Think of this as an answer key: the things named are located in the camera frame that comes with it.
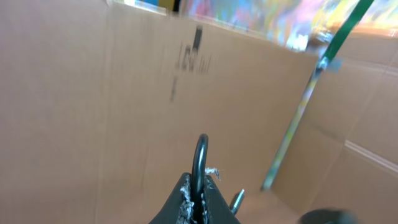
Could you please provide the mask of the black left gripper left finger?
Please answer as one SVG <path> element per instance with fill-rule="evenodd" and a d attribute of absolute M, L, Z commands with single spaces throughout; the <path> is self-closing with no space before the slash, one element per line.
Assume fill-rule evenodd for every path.
<path fill-rule="evenodd" d="M 190 196 L 191 175 L 183 173 L 164 206 L 149 224 L 191 224 L 193 206 Z"/>

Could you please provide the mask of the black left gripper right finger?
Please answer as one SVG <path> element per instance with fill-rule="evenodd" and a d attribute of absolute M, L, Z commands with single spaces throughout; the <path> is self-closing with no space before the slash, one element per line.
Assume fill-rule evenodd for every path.
<path fill-rule="evenodd" d="M 240 224 L 236 214 L 241 206 L 241 192 L 228 205 L 213 178 L 206 175 L 201 197 L 204 224 Z"/>

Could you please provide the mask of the brown cardboard panel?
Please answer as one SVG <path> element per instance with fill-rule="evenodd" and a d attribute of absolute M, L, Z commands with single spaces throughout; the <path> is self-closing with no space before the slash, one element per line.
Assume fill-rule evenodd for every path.
<path fill-rule="evenodd" d="M 118 2 L 1 2 L 1 222 L 146 223 L 200 134 L 255 194 L 314 55 Z"/>

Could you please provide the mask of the side cardboard panel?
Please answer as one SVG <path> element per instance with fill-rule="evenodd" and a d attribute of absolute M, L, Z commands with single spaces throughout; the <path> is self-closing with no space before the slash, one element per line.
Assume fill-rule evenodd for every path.
<path fill-rule="evenodd" d="M 297 213 L 343 208 L 397 222 L 397 39 L 352 34 L 325 71 L 272 184 Z"/>

